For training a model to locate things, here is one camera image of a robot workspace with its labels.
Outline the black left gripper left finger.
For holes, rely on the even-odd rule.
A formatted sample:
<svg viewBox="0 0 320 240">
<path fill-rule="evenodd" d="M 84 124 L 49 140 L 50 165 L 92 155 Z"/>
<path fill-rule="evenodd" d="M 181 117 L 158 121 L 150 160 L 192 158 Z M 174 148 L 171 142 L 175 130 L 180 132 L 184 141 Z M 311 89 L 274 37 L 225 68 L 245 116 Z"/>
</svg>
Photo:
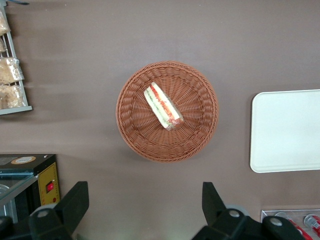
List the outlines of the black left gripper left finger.
<svg viewBox="0 0 320 240">
<path fill-rule="evenodd" d="M 89 208 L 86 181 L 77 182 L 53 208 L 41 208 L 28 220 L 33 240 L 71 240 Z"/>
</svg>

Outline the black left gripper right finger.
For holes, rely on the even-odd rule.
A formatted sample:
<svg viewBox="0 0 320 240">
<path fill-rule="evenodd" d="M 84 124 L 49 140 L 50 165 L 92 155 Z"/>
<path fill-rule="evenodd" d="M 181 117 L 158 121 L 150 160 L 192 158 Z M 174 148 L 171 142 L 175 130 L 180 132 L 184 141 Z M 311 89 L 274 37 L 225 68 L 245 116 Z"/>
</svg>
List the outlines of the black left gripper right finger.
<svg viewBox="0 0 320 240">
<path fill-rule="evenodd" d="M 264 240 L 261 223 L 241 210 L 228 208 L 212 182 L 202 184 L 202 211 L 205 225 L 194 240 Z"/>
</svg>

